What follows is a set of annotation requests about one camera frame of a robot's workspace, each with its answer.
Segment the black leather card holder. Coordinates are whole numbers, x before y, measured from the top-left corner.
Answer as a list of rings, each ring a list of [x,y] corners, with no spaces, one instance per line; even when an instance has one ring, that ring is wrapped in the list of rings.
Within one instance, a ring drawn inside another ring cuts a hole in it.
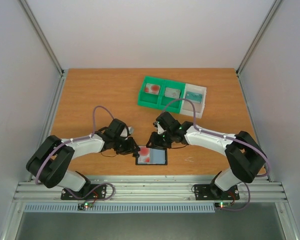
[[[168,164],[168,151],[166,149],[150,149],[150,163],[148,164],[137,164],[138,157],[135,160],[136,165],[140,166],[166,166]]]

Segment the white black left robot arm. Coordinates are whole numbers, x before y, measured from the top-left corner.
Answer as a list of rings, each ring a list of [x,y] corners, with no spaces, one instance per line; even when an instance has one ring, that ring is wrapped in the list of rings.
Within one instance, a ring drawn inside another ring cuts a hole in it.
[[[58,186],[70,189],[79,199],[86,199],[91,193],[91,187],[83,175],[68,170],[71,161],[107,150],[114,150],[117,155],[131,154],[138,158],[140,148],[131,131],[131,127],[114,118],[109,126],[86,136],[61,139],[50,135],[27,162],[26,170],[35,177],[37,184],[47,188]]]

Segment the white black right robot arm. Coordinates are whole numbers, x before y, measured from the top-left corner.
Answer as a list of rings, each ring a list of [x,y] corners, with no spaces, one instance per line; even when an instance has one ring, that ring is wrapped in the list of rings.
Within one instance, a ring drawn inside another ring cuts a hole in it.
[[[267,162],[265,153],[245,131],[226,134],[201,128],[190,121],[180,123],[166,111],[153,125],[156,131],[150,135],[148,148],[166,150],[177,143],[203,147],[227,158],[228,169],[219,172],[205,189],[213,200],[221,200],[240,183],[252,183]]]

